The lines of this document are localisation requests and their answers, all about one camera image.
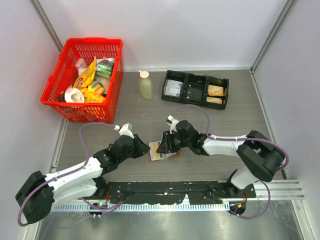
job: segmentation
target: white container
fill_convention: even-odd
[[[151,80],[149,78],[149,72],[140,71],[140,94],[146,100],[151,100],[154,98],[154,89],[152,87]]]

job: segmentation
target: green package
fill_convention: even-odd
[[[107,61],[107,60],[100,61],[96,65],[95,74],[97,74],[98,76],[105,77],[105,78],[110,78],[112,75],[113,66],[108,64],[108,62],[109,61]]]

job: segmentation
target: black mounting plate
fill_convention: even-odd
[[[243,194],[231,196],[227,191],[227,183],[219,181],[131,181],[108,182],[112,204],[124,201],[126,204],[180,204],[188,195],[191,205],[221,204],[223,199],[243,198]],[[244,191],[247,198],[255,198],[253,184]]]

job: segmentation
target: white wall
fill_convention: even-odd
[[[120,38],[124,68],[251,67],[286,0],[40,0],[64,43]]]
[[[319,0],[298,0],[256,71],[275,137],[320,226]]]
[[[22,240],[15,195],[37,170],[48,171],[62,118],[40,97],[58,51],[27,0],[0,8],[0,232]]]

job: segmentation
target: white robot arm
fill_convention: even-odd
[[[167,119],[170,131],[163,132],[158,153],[175,153],[180,148],[189,147],[197,155],[228,155],[239,157],[245,166],[235,170],[229,177],[228,191],[237,195],[248,185],[262,180],[271,182],[285,155],[273,145],[247,138],[265,139],[258,131],[248,135],[225,137],[198,133],[186,120],[178,121],[171,115]]]
[[[27,222],[36,223],[47,216],[51,209],[78,198],[101,198],[107,188],[102,177],[104,174],[117,169],[126,159],[139,158],[150,150],[131,129],[130,123],[121,128],[116,126],[120,137],[114,144],[98,151],[85,162],[46,175],[40,171],[32,173],[15,196],[20,207],[29,198],[23,208]],[[43,187],[29,197],[41,185]]]

